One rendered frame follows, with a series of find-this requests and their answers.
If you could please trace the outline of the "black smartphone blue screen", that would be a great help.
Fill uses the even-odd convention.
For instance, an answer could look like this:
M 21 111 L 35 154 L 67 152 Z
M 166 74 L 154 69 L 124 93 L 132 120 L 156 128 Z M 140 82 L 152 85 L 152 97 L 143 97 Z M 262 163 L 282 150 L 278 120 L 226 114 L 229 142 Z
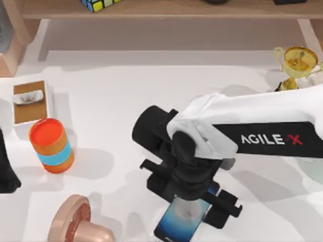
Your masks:
M 163 242 L 190 242 L 211 204 L 203 199 L 187 201 L 176 196 L 154 230 Z

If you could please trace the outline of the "rose gold round stamp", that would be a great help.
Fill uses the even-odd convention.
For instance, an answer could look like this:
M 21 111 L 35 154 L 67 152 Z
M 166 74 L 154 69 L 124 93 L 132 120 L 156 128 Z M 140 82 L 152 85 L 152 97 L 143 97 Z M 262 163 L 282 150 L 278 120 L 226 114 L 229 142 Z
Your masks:
M 91 222 L 87 197 L 73 194 L 56 212 L 47 242 L 116 242 L 111 229 Z

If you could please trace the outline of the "orange can blue band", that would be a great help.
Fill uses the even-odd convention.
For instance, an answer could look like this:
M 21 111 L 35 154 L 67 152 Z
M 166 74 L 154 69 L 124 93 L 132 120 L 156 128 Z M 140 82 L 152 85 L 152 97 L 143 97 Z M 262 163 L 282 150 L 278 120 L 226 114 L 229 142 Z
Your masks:
M 55 118 L 37 121 L 29 130 L 29 140 L 44 169 L 63 173 L 74 163 L 74 152 L 63 124 Z

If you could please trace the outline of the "white box brown inside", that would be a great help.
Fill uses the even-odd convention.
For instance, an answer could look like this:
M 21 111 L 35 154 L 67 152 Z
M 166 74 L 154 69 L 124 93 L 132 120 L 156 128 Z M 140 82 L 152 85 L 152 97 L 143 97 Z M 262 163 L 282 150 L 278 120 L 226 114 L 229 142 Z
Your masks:
M 13 86 L 13 95 L 26 93 L 34 90 L 42 90 L 44 99 L 42 101 L 28 104 L 16 105 L 13 103 L 13 127 L 14 129 L 27 127 L 38 120 L 53 117 L 53 103 L 51 88 L 45 80 L 35 81 Z

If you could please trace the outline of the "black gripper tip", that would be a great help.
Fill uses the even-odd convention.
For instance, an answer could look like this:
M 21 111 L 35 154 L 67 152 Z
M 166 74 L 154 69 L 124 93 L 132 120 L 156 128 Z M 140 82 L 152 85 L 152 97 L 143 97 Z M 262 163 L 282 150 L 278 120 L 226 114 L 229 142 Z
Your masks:
M 20 187 L 21 181 L 9 162 L 3 132 L 0 128 L 0 194 L 14 193 Z

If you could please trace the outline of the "gold trophy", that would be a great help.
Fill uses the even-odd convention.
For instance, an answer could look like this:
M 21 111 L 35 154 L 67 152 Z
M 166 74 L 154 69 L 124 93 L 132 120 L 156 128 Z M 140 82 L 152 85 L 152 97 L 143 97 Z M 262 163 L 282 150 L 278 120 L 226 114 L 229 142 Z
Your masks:
M 288 75 L 288 79 L 281 81 L 275 92 L 296 90 L 299 88 L 297 79 L 323 72 L 323 62 L 319 62 L 315 52 L 307 47 L 292 46 L 286 50 L 276 47 L 274 55 L 280 63 L 282 71 Z

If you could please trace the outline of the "white crumpled packet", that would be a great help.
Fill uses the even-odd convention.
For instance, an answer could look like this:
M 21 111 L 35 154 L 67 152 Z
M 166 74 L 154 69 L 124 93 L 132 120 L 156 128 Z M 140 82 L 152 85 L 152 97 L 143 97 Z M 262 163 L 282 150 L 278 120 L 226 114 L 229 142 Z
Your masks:
M 42 101 L 44 94 L 42 90 L 34 90 L 26 93 L 14 94 L 13 103 L 16 105 L 28 105 Z

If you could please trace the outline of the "wooden open shelf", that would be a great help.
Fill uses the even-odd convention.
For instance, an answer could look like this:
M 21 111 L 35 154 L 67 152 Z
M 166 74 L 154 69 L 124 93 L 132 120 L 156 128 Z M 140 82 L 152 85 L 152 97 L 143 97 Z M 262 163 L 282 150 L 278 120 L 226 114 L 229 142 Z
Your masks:
M 80 0 L 3 0 L 15 30 L 7 52 L 0 53 L 0 76 L 12 77 L 24 47 L 33 41 L 41 19 L 55 18 L 256 18 L 321 19 L 323 0 L 294 5 L 275 5 L 273 0 L 229 0 L 211 5 L 203 0 L 121 0 L 90 12 Z

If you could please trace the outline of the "coloured puzzle cube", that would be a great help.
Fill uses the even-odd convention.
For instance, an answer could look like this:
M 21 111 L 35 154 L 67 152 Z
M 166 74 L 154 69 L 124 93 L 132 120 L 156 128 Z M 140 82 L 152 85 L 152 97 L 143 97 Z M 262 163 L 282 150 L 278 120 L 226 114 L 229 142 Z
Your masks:
M 80 0 L 80 2 L 87 7 L 91 12 L 101 11 L 121 0 Z

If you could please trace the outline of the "black flat thing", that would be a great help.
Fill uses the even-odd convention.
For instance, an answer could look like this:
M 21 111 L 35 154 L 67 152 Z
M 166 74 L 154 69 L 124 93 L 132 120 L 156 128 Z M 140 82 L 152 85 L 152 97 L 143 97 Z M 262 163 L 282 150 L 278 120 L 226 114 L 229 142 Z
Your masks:
M 306 3 L 307 0 L 273 0 L 275 5 L 292 5 Z

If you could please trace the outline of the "grey blue thing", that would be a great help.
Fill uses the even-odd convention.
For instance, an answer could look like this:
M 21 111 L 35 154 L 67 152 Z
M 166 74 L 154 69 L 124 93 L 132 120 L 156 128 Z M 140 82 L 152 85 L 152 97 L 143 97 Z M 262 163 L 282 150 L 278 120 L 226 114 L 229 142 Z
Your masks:
M 7 52 L 12 37 L 13 27 L 3 4 L 3 0 L 0 0 L 0 53 Z

